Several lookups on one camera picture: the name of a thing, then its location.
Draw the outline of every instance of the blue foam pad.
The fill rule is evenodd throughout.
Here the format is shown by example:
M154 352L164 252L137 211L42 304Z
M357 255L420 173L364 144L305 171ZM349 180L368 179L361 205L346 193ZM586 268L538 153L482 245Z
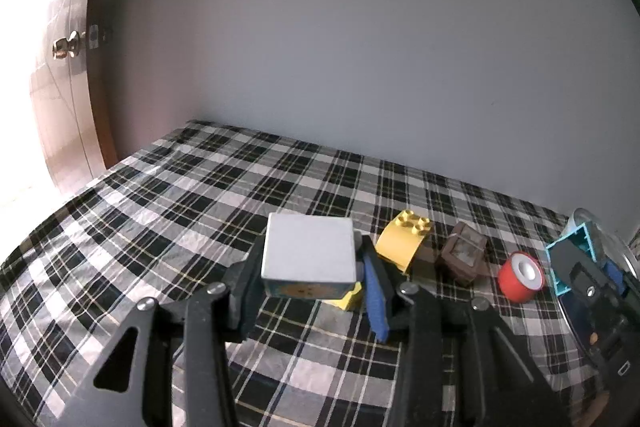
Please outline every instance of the blue foam pad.
M369 326L376 334L376 340L383 343L389 336L385 298L373 264L367 257L364 258L364 280L366 283L365 306L369 317Z
M602 266L604 273L616 284L618 295L622 295L626 290L626 284L622 280L622 270L613 261L605 261Z

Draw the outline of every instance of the door knob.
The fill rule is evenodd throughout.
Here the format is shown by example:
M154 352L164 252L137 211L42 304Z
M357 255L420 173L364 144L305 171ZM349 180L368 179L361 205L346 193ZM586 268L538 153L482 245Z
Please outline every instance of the door knob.
M53 43L53 58L66 58L67 55L75 57L80 52L80 34L73 30L68 38L58 39Z

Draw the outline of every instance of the black and white checkered fabric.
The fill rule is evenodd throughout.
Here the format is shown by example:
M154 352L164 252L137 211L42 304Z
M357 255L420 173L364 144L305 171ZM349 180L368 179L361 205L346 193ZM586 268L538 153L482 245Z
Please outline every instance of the black and white checkered fabric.
M514 305L495 278L514 250L538 256L548 270L544 245L558 237L564 217L418 169L199 121L115 166L11 254L0 270L1 375L49 426L136 301L184 299L219 280L264 231L270 212L350 216L375 239L404 208L434 221L438 247L458 221L489 238L492 277L464 289L440 275L430 289L488 298L514 333L526 335L534 361L576 418L596 393L596 379L549 288ZM250 338L228 345L239 420L382 426L399 349L377 343L363 313L267 299ZM176 426L184 423L179 365ZM447 423L454 391L444 388Z

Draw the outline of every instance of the black bracket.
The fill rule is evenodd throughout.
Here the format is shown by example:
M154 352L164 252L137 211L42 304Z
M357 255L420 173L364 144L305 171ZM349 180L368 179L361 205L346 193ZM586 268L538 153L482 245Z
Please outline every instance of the black bracket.
M549 258L572 290L559 297L567 323L609 390L594 426L640 424L640 282L607 259L594 263L570 241L556 243Z
M522 339L511 332L488 300L439 299L414 282L398 283L396 276L390 280L394 267L377 256L365 238L363 248L370 267L367 273L376 277L374 284L383 301L378 309L386 313L392 333L404 339L390 427L442 424L445 337L454 345L452 426L571 425L526 344L521 344Z
M170 427L174 354L184 344L184 396L190 427L237 426L225 342L241 341L264 290L264 237L245 261L189 299L139 301L111 337L71 399L58 427Z

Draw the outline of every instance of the white spool hole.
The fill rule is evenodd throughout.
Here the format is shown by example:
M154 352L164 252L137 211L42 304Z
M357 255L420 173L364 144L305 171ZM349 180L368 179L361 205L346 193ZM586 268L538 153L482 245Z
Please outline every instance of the white spool hole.
M539 290L544 284L544 278L538 265L523 253L514 253L511 256L511 268L520 281L530 290Z
M518 271L525 277L525 279L532 281L536 278L536 270L525 261L518 261L516 265Z

